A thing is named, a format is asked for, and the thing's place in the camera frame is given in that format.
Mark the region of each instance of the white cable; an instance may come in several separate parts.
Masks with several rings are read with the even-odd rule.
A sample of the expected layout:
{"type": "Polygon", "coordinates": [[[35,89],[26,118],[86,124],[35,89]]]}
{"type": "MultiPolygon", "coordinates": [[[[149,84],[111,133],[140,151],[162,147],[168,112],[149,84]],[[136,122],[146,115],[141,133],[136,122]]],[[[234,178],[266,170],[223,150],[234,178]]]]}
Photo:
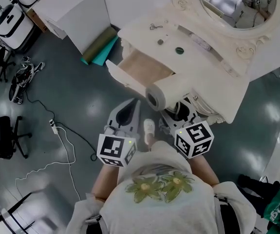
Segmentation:
{"type": "Polygon", "coordinates": [[[16,188],[17,188],[19,194],[21,195],[21,197],[23,197],[23,196],[22,196],[22,194],[21,194],[21,192],[19,191],[18,186],[17,186],[17,181],[18,181],[18,180],[27,179],[27,177],[28,177],[29,174],[34,173],[34,172],[37,173],[37,172],[39,172],[39,171],[41,171],[41,170],[45,170],[45,169],[46,169],[48,166],[50,166],[50,165],[53,165],[53,164],[61,164],[61,165],[69,165],[72,183],[73,183],[74,189],[75,189],[75,191],[76,191],[76,193],[77,193],[77,195],[78,195],[79,201],[81,201],[81,198],[80,198],[80,196],[79,196],[79,193],[78,193],[78,191],[77,191],[77,189],[76,189],[76,187],[75,187],[74,179],[73,179],[73,175],[72,175],[72,171],[71,171],[71,164],[74,164],[74,163],[76,162],[75,146],[68,140],[68,138],[67,138],[67,133],[66,133],[66,131],[65,131],[64,128],[62,128],[62,127],[56,127],[56,128],[60,128],[60,129],[62,129],[62,130],[65,132],[66,140],[73,146],[74,161],[73,161],[73,162],[70,162],[69,157],[68,157],[67,149],[66,149],[66,147],[65,147],[65,145],[64,145],[64,143],[63,143],[61,137],[60,137],[59,135],[57,135],[57,136],[59,137],[60,141],[62,142],[62,145],[63,145],[63,147],[64,147],[64,149],[65,149],[65,151],[66,151],[68,163],[62,163],[62,162],[57,162],[57,161],[55,161],[55,162],[52,162],[52,163],[50,163],[50,164],[47,164],[44,168],[40,168],[40,169],[38,169],[38,170],[32,170],[32,171],[30,171],[24,178],[16,178],[16,179],[15,179],[15,186],[16,186],[16,188]]]}

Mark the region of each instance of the rolled mat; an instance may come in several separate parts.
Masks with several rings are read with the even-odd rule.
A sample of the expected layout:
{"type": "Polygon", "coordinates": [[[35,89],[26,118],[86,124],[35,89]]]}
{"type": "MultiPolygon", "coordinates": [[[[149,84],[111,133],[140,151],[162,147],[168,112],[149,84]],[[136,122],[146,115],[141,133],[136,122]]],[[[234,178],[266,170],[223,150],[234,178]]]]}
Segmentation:
{"type": "Polygon", "coordinates": [[[100,51],[115,37],[117,32],[110,26],[104,30],[91,45],[86,49],[82,55],[82,60],[85,60],[86,63],[91,63],[92,60],[99,54],[100,51]]]}

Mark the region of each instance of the chair seat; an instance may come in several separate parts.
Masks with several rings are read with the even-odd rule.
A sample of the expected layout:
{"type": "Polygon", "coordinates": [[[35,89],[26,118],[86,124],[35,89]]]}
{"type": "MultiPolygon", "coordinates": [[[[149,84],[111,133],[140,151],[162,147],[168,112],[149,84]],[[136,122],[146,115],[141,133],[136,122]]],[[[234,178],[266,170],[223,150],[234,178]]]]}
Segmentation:
{"type": "Polygon", "coordinates": [[[12,151],[12,131],[8,116],[0,117],[0,151],[12,151]]]}

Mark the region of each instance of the open drawer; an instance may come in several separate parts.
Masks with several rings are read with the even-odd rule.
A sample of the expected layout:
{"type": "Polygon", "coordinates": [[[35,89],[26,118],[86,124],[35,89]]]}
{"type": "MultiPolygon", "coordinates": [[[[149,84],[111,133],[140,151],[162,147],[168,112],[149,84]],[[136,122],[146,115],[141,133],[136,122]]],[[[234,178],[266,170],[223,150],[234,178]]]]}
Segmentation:
{"type": "Polygon", "coordinates": [[[145,89],[154,82],[173,74],[173,71],[155,59],[133,50],[118,66],[107,60],[111,76],[145,97],[145,89]]]}

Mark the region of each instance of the white vanity table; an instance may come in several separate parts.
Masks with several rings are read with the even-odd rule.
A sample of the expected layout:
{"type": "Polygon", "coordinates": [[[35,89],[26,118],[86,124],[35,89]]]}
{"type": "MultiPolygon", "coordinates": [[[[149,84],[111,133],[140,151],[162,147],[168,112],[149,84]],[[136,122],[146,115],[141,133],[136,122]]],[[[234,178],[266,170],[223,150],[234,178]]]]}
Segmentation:
{"type": "Polygon", "coordinates": [[[192,84],[189,98],[195,109],[209,116],[210,123],[232,123],[249,84],[251,59],[270,40],[279,21],[280,0],[264,24],[245,30],[227,25],[204,8],[201,0],[172,0],[119,31],[124,60],[117,66],[109,60],[106,64],[117,81],[143,96],[146,87],[157,80],[174,73],[186,74],[192,84]],[[162,27],[150,30],[151,24],[162,27]],[[187,32],[201,37],[212,49],[202,48],[187,32]],[[159,39],[164,40],[162,45],[157,43],[159,39]],[[176,53],[177,47],[184,49],[182,55],[176,53]],[[143,68],[143,63],[137,65],[138,55],[153,59],[155,64],[150,62],[150,68],[143,68]]]}

